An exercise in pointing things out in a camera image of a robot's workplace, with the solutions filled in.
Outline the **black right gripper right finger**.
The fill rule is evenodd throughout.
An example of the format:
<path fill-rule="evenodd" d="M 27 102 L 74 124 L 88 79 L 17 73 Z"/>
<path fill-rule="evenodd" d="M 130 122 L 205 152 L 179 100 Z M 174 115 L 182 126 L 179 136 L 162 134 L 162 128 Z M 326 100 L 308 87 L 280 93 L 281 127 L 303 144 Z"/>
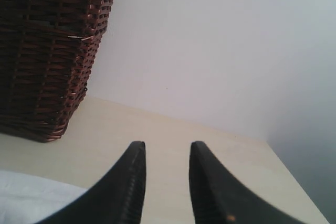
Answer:
<path fill-rule="evenodd" d="M 243 185 L 202 141 L 191 144 L 188 178 L 195 223 L 300 223 Z"/>

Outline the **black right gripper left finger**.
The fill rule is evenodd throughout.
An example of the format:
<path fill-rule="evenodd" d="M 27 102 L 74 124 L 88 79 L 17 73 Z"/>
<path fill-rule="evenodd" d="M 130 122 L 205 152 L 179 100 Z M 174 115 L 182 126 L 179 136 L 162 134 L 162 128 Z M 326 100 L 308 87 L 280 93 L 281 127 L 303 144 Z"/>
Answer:
<path fill-rule="evenodd" d="M 134 141 L 94 186 L 39 223 L 140 223 L 145 190 L 145 143 Z"/>

